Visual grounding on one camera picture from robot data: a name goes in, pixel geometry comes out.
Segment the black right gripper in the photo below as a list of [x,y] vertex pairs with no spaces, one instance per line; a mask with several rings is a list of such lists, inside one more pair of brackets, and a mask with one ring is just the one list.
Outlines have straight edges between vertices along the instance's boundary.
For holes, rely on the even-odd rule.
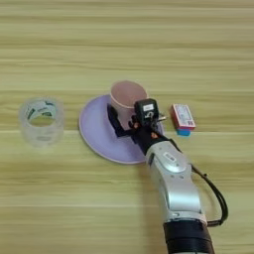
[[[118,119],[116,109],[111,104],[107,104],[107,116],[116,136],[118,138],[131,137],[144,155],[147,154],[151,146],[168,141],[168,138],[159,131],[156,121],[148,121],[145,125],[142,125],[138,118],[133,115],[132,121],[128,121],[128,129],[125,130]],[[165,115],[160,114],[158,121],[166,119]]]

